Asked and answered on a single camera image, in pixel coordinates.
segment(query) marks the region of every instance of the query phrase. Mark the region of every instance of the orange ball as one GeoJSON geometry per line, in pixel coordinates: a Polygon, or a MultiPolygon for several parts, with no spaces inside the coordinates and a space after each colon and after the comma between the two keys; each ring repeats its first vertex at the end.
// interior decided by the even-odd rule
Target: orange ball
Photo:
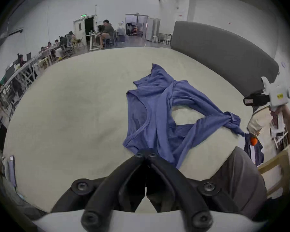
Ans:
{"type": "Polygon", "coordinates": [[[251,137],[250,138],[250,143],[252,146],[255,146],[258,143],[258,139],[256,137],[251,137]]]}

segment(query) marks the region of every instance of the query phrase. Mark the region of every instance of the gray floor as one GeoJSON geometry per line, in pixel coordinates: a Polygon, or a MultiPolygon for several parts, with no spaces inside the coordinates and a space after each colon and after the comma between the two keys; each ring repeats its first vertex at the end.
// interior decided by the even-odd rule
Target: gray floor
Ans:
{"type": "MultiPolygon", "coordinates": [[[[163,45],[162,43],[153,43],[151,41],[143,40],[142,37],[139,36],[129,36],[129,39],[125,42],[117,42],[117,46],[113,46],[111,48],[123,48],[123,47],[165,47],[171,48],[169,45],[163,45]]],[[[89,52],[89,44],[87,46],[80,47],[79,50],[73,56],[77,56],[80,54],[84,54],[89,52]]]]}

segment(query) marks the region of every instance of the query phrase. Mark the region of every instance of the beige tablecloth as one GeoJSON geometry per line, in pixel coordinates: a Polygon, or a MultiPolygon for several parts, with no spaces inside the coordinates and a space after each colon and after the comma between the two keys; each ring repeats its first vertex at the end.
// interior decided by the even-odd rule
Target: beige tablecloth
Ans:
{"type": "MultiPolygon", "coordinates": [[[[168,48],[116,48],[79,55],[49,67],[22,98],[8,127],[4,155],[15,156],[18,191],[36,207],[50,211],[79,178],[109,175],[132,156],[122,145],[127,135],[126,92],[133,81],[161,65],[175,80],[186,79],[222,111],[242,119],[252,114],[243,96],[221,76],[168,48]]],[[[203,115],[174,108],[178,124],[203,115]]],[[[191,149],[180,171],[207,179],[237,145],[238,136],[220,128],[191,149]]]]}

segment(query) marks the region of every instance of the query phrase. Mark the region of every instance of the gray padded headboard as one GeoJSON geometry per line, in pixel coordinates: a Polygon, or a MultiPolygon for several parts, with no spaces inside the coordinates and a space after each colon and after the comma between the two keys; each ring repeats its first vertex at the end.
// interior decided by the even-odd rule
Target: gray padded headboard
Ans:
{"type": "Polygon", "coordinates": [[[243,96],[274,82],[278,64],[250,41],[224,29],[177,21],[171,48],[192,57],[231,83],[243,96]]]}

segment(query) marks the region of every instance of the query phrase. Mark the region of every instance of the black screw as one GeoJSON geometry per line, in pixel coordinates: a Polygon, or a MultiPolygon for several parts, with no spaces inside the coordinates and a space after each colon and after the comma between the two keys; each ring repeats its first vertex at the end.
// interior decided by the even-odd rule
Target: black screw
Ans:
{"type": "Polygon", "coordinates": [[[192,224],[197,228],[209,228],[213,224],[212,216],[208,211],[201,211],[193,216],[192,224]]]}
{"type": "Polygon", "coordinates": [[[82,225],[86,228],[94,226],[99,227],[99,216],[94,212],[87,212],[82,217],[82,225]]]}
{"type": "Polygon", "coordinates": [[[207,182],[204,184],[205,191],[213,191],[215,189],[215,185],[213,183],[207,182]]]}
{"type": "Polygon", "coordinates": [[[81,182],[77,185],[77,189],[80,191],[85,191],[87,188],[88,188],[88,185],[85,182],[81,182]]]}

